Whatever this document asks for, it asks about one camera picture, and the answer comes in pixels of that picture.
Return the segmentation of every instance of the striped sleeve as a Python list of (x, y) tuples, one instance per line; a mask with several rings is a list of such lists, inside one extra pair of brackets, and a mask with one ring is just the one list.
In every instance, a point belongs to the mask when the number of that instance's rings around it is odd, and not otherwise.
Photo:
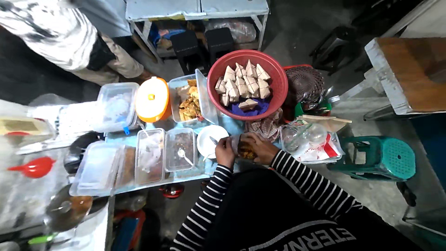
[(290, 180), (316, 209), (334, 220), (363, 208), (353, 196), (285, 151), (280, 150), (276, 154), (271, 166)]
[(170, 250), (201, 250), (207, 232), (223, 201), (223, 197), (232, 180), (233, 170), (217, 165), (210, 183), (190, 210), (183, 225), (173, 240)]

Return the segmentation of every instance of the red basket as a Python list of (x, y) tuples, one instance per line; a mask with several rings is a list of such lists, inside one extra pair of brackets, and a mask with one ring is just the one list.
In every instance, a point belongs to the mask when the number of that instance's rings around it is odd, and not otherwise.
[[(240, 116), (229, 112), (220, 104), (220, 97), (215, 90), (217, 79), (224, 75), (228, 65), (232, 69), (235, 69), (235, 63), (246, 66), (248, 59), (251, 60), (251, 63), (254, 65), (260, 64), (271, 77), (271, 79), (268, 80), (272, 95), (271, 102), (269, 103), (268, 110), (257, 116)], [(214, 63), (207, 76), (207, 92), (211, 97), (212, 103), (214, 103), (217, 109), (224, 114), (237, 120), (259, 120), (268, 117), (273, 112), (277, 111), (277, 109), (282, 106), (283, 102), (285, 102), (288, 93), (288, 78), (286, 77), (282, 66), (269, 55), (256, 50), (236, 50), (224, 55)]]

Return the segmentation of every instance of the orange lid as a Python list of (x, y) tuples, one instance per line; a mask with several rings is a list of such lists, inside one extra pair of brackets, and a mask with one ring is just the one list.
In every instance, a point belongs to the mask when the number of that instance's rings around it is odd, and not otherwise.
[(147, 123), (160, 120), (170, 109), (169, 88), (164, 79), (152, 77), (146, 80), (136, 92), (135, 109), (138, 117)]

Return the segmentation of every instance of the concrete floor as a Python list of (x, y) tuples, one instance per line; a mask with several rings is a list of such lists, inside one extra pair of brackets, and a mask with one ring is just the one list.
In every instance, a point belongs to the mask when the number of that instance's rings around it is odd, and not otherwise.
[[(262, 50), (273, 56), (282, 66), (311, 63), (308, 54), (317, 43), (334, 27), (348, 24), (355, 16), (355, 11), (345, 9), (341, 2), (340, 0), (272, 1)], [(0, 64), (5, 66), (0, 71), (4, 81), (0, 85), (0, 99), (27, 104), (45, 93), (55, 93), (79, 102), (96, 99), (99, 90), (97, 85), (80, 80), (57, 68), (35, 55), (17, 37), (5, 33), (2, 29), (0, 32), (2, 33)], [(140, 50), (132, 52), (132, 56), (149, 71), (166, 81), (183, 76), (175, 59), (166, 60), (164, 64), (154, 64)], [(353, 69), (361, 64), (361, 60), (356, 60), (330, 77), (323, 72), (327, 87), (334, 86), (334, 95), (344, 93), (364, 79), (362, 73), (353, 72)], [(355, 113), (340, 110), (339, 117), (354, 121), (347, 131), (356, 136), (388, 135), (410, 142), (417, 154), (418, 170), (416, 177), (408, 184), (419, 194), (419, 204), (422, 205), (420, 210), (427, 211), (442, 205), (446, 201), (444, 192), (436, 186), (436, 176), (428, 167), (424, 150), (413, 128), (405, 122), (397, 122), (398, 126), (386, 122), (366, 123), (362, 120), (362, 115), (368, 110), (371, 110), (371, 107), (356, 109)], [(401, 221), (406, 203), (394, 183), (353, 180), (347, 175), (327, 170), (324, 165), (311, 168), (351, 193), (425, 250), (431, 250), (428, 244), (416, 237), (417, 233), (411, 226)], [(157, 188), (150, 189), (146, 207), (157, 212), (161, 223), (161, 236), (170, 239), (175, 237), (189, 210), (201, 194), (200, 182), (184, 183), (186, 187), (184, 193), (175, 200), (165, 199)]]

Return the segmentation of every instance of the knife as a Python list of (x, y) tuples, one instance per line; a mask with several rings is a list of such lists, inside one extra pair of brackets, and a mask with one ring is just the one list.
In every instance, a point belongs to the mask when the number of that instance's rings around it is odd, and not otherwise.
[(214, 145), (218, 145), (219, 142), (215, 138), (211, 136), (209, 136), (209, 138), (211, 139), (212, 143), (214, 143)]

